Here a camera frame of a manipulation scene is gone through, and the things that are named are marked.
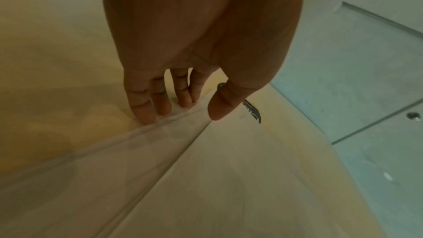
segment screw hole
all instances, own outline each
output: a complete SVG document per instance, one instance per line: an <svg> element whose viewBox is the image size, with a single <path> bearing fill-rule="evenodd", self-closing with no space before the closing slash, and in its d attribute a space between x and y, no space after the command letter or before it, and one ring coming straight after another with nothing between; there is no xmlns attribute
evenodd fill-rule
<svg viewBox="0 0 423 238"><path fill-rule="evenodd" d="M407 113L407 118L414 121L420 121L422 117L417 112L409 112Z"/></svg>

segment hand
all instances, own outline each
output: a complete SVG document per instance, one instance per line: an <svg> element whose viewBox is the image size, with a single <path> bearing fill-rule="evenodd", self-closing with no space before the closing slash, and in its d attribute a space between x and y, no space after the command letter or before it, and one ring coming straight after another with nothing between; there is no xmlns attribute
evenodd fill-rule
<svg viewBox="0 0 423 238"><path fill-rule="evenodd" d="M302 0L103 1L129 105L145 124L155 121L156 111L165 115L172 109L163 78L167 69L179 104L188 107L221 68L229 80L208 112L212 120L229 114L276 75L302 6Z"/></svg>

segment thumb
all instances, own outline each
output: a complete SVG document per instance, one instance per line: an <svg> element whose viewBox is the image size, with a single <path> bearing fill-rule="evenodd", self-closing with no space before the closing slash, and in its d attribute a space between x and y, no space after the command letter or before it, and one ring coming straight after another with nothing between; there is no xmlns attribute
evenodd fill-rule
<svg viewBox="0 0 423 238"><path fill-rule="evenodd" d="M219 88L208 104L208 115L212 120L220 120L258 89L240 87L228 80Z"/></svg>

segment white spot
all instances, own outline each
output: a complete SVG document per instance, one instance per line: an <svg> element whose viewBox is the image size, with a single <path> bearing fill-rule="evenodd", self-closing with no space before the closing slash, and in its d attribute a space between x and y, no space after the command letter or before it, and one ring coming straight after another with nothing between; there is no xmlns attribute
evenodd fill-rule
<svg viewBox="0 0 423 238"><path fill-rule="evenodd" d="M383 175L385 176L385 178L386 178L387 180L389 180L389 181L393 181L393 178L392 178L392 177L391 177L391 175L389 175L388 173L383 172Z"/></svg>

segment finger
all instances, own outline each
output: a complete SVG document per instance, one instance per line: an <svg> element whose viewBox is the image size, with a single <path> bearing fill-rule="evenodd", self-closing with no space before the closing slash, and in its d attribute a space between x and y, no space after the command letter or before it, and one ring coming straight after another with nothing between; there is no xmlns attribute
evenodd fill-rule
<svg viewBox="0 0 423 238"><path fill-rule="evenodd" d="M208 104L208 115L212 120L219 120L232 112L256 89L239 87L231 80L219 88Z"/></svg>
<svg viewBox="0 0 423 238"><path fill-rule="evenodd" d="M179 105L190 106L193 101L188 90L188 69L171 69L171 74Z"/></svg>
<svg viewBox="0 0 423 238"><path fill-rule="evenodd" d="M210 77L211 73L204 74L200 73L196 69L193 69L191 75L189 76L189 93L193 102L199 100L201 96L201 90L203 89L204 84L207 79Z"/></svg>
<svg viewBox="0 0 423 238"><path fill-rule="evenodd" d="M148 81L133 78L128 74L124 75L123 85L129 107L143 124L152 124L156 120L156 111L148 94L148 84Z"/></svg>
<svg viewBox="0 0 423 238"><path fill-rule="evenodd" d="M154 78L150 81L149 92L159 115L167 115L172 111L172 104L169 101L164 84L164 76Z"/></svg>

